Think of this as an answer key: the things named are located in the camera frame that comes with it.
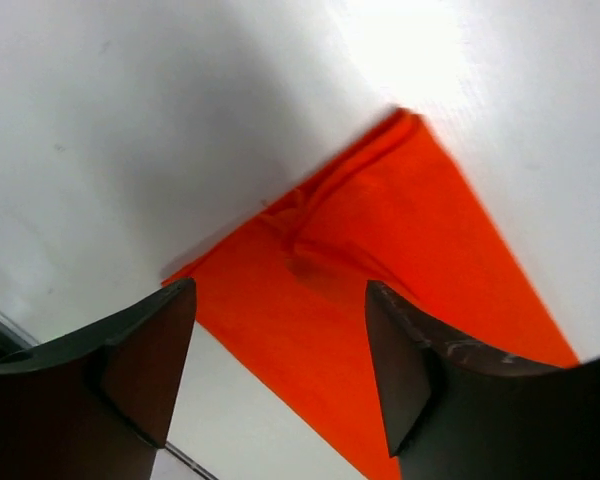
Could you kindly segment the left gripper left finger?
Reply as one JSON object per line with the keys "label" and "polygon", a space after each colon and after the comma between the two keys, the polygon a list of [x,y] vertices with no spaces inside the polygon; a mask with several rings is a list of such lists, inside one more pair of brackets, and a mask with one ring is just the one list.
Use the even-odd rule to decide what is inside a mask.
{"label": "left gripper left finger", "polygon": [[0,479],[148,479],[196,314],[193,280],[0,360]]}

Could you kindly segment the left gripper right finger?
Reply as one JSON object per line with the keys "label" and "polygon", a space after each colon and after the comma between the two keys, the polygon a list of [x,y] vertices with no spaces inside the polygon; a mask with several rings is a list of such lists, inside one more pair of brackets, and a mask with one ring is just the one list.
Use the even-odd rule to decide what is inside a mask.
{"label": "left gripper right finger", "polygon": [[600,479],[600,357],[535,362],[383,283],[365,320],[390,455],[405,479]]}

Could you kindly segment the orange t-shirt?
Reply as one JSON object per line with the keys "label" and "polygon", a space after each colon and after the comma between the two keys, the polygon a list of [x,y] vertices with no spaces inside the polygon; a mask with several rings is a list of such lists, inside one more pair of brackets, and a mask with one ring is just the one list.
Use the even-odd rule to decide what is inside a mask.
{"label": "orange t-shirt", "polygon": [[371,281],[509,353],[577,356],[424,119],[395,108],[174,273],[197,319],[369,479],[395,479],[364,317]]}

